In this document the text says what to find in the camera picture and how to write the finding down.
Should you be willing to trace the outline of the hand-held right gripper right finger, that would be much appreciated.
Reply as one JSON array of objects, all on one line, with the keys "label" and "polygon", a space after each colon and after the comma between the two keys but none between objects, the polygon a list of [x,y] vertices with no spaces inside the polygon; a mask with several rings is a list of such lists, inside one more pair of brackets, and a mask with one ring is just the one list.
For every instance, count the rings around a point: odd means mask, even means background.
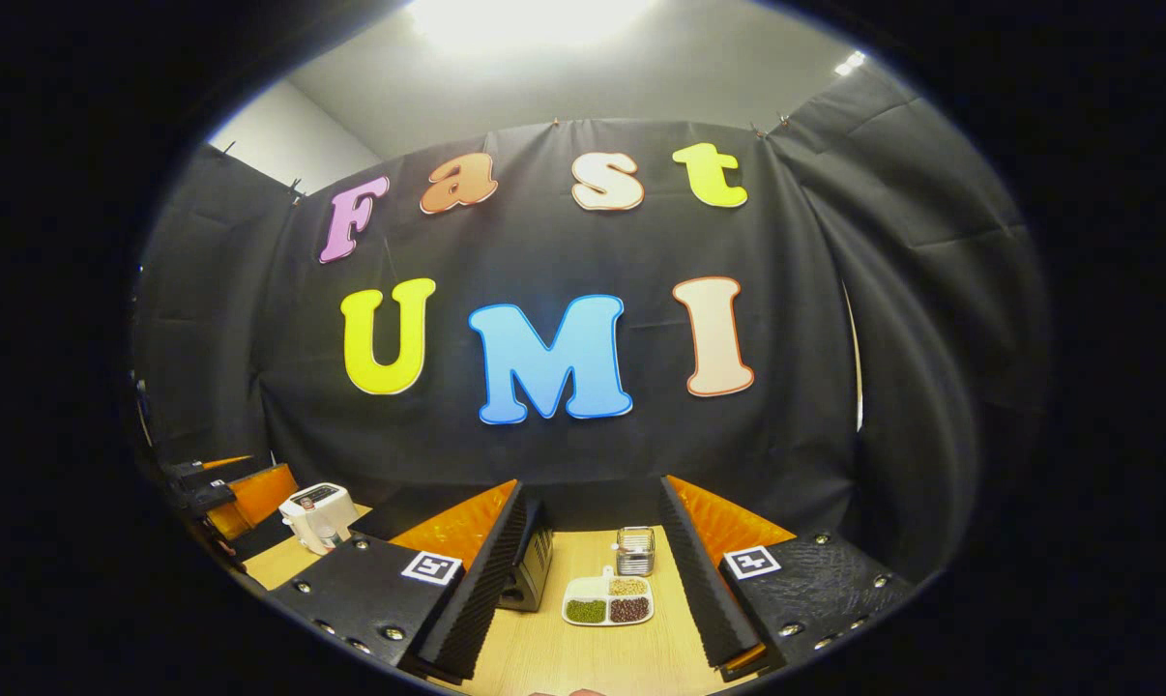
[{"label": "hand-held right gripper right finger", "polygon": [[659,481],[658,509],[704,656],[726,682],[803,668],[914,595],[840,533],[796,535],[676,477]]}]

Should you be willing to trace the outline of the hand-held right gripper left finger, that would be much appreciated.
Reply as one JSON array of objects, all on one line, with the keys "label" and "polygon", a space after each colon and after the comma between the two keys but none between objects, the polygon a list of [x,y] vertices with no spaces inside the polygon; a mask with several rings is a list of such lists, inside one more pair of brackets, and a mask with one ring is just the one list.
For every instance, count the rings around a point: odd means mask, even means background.
[{"label": "hand-held right gripper left finger", "polygon": [[357,534],[271,591],[302,628],[398,679],[461,684],[476,665],[529,521],[524,484],[479,495],[471,560]]}]

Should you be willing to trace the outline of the black electric oven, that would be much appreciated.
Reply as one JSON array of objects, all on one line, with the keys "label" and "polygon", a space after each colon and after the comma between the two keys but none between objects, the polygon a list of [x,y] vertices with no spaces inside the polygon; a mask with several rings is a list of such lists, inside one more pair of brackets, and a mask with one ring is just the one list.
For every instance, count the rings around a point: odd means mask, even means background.
[{"label": "black electric oven", "polygon": [[[520,537],[515,560],[503,581],[498,607],[524,613],[538,612],[546,595],[547,577],[553,558],[553,528],[543,502],[536,495],[524,495],[527,520]],[[479,551],[487,534],[489,519],[503,507],[503,493],[485,492],[468,501],[440,509],[436,515],[414,526],[394,519],[394,506],[374,509],[350,523],[350,529],[393,542],[394,537],[410,535],[409,549],[424,549],[462,558],[464,565]]]}]

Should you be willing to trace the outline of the white toaster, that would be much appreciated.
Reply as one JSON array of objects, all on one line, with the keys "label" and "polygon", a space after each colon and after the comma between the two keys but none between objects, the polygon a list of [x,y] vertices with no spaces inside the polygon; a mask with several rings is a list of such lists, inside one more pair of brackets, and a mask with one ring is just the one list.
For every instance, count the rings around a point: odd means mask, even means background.
[{"label": "white toaster", "polygon": [[340,533],[340,542],[352,536],[352,525],[361,512],[354,507],[347,488],[338,484],[321,483],[295,492],[278,506],[281,521],[292,530],[307,550],[318,556],[322,546],[314,526],[330,523]]}]

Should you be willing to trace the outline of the metal mesh holder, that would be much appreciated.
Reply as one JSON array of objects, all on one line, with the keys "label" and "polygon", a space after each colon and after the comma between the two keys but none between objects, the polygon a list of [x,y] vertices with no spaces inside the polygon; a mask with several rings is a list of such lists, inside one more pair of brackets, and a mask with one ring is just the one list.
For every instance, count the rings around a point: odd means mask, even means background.
[{"label": "metal mesh holder", "polygon": [[651,526],[623,526],[614,543],[614,572],[619,576],[648,577],[656,561],[656,535]]}]

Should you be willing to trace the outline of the white divided dish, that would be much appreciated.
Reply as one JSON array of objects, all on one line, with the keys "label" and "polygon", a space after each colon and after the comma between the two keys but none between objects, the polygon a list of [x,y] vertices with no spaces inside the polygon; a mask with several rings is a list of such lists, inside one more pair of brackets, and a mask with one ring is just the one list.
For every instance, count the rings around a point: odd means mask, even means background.
[{"label": "white divided dish", "polygon": [[[605,565],[605,568],[602,569],[602,574],[599,576],[578,577],[578,578],[574,578],[574,581],[569,581],[567,583],[567,586],[566,586],[564,599],[562,599],[562,603],[561,603],[561,618],[562,618],[562,620],[566,621],[566,618],[564,618],[564,603],[566,603],[567,599],[573,599],[573,598],[575,598],[575,599],[600,599],[602,598],[602,599],[605,599],[607,602],[607,611],[609,611],[609,602],[614,598],[614,595],[609,595],[607,593],[607,586],[609,586],[609,581],[613,581],[614,577],[631,577],[631,576],[619,576],[619,574],[614,572],[613,568],[611,568],[610,565]],[[644,577],[639,577],[639,578],[642,578],[642,581],[646,581],[646,578],[644,578]],[[649,616],[649,617],[652,617],[652,616],[654,616],[654,613],[656,613],[656,604],[655,604],[655,598],[654,598],[654,595],[653,595],[653,590],[651,590],[651,585],[649,585],[649,595],[647,595],[647,596],[649,597],[649,600],[651,600],[651,607],[653,607],[653,609],[651,609],[651,616]],[[584,628],[611,628],[611,626],[628,626],[628,625],[638,625],[638,624],[641,624],[641,623],[614,624],[614,623],[610,623],[609,618],[606,618],[606,621],[602,623],[602,624],[592,624],[592,625],[570,624],[570,625],[584,626]]]}]

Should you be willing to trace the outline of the black backdrop cloth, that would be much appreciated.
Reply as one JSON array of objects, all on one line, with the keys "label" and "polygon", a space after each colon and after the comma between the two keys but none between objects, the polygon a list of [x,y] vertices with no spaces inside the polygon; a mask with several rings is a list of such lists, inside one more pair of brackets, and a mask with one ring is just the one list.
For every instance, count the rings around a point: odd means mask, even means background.
[{"label": "black backdrop cloth", "polygon": [[520,479],[580,528],[673,474],[918,581],[1028,458],[1051,303],[998,173],[868,66],[766,135],[522,125],[300,203],[204,145],[132,347],[162,461],[276,455],[412,523]]}]

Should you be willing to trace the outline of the large ceiling light panel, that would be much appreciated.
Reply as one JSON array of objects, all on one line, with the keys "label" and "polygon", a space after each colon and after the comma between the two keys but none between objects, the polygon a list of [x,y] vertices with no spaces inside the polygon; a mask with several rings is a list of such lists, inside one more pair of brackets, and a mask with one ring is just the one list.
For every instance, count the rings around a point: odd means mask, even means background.
[{"label": "large ceiling light panel", "polygon": [[607,43],[661,0],[412,0],[412,30],[459,56],[575,49]]}]

